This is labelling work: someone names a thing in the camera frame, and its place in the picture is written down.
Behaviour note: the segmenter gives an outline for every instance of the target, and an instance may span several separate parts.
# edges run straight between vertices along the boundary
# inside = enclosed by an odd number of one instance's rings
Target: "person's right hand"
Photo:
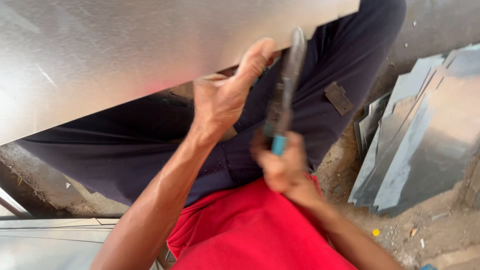
[[[271,190],[299,204],[320,198],[305,175],[306,154],[302,136],[287,132],[286,137],[287,145],[281,156],[265,149],[261,134],[257,134],[252,141],[252,155],[264,171],[265,182]]]

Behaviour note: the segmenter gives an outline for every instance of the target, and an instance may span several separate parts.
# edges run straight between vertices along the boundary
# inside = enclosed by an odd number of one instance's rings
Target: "hand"
[[[262,38],[243,55],[233,76],[212,74],[195,80],[192,125],[219,139],[239,119],[252,83],[262,74],[274,49],[271,38]]]
[[[282,156],[264,148],[261,133],[257,133],[252,141],[252,155],[264,171],[265,182],[271,190],[300,204],[320,198],[313,183],[305,176],[307,162],[302,136],[287,132],[286,137],[287,145]]]

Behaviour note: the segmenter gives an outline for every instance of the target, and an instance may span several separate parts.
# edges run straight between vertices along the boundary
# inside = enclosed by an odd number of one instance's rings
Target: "person's left hand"
[[[255,78],[273,56],[275,42],[262,38],[243,55],[237,72],[227,77],[212,74],[193,82],[193,124],[220,138],[240,117]]]

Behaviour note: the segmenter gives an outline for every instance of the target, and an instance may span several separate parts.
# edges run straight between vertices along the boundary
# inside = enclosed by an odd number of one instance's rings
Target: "stacked metal sheet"
[[[0,221],[0,269],[89,269],[118,219]],[[151,270],[161,270],[156,261]]]
[[[463,178],[480,142],[478,49],[418,59],[398,77],[349,202],[395,216]]]

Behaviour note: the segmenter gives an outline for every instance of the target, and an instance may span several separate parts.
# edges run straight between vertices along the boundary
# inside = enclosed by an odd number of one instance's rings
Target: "concrete floor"
[[[407,0],[407,7],[403,28],[365,103],[390,91],[398,75],[408,73],[417,58],[480,42],[478,0]],[[461,257],[462,251],[480,244],[480,212],[466,207],[464,203],[467,181],[459,182],[453,190],[433,197],[395,218],[378,217],[368,214],[367,208],[354,208],[347,203],[360,166],[351,123],[315,174],[321,181],[325,197],[370,235],[374,229],[379,229],[380,235],[375,240],[406,269],[417,269],[444,254]],[[339,184],[343,191],[335,194],[333,189]],[[417,229],[417,233],[411,237],[413,228]],[[421,247],[420,239],[424,239],[425,248]],[[459,259],[459,267],[464,270],[473,270],[474,266],[478,268],[478,264],[475,264],[478,257],[468,261]],[[455,265],[437,267],[456,269]]]

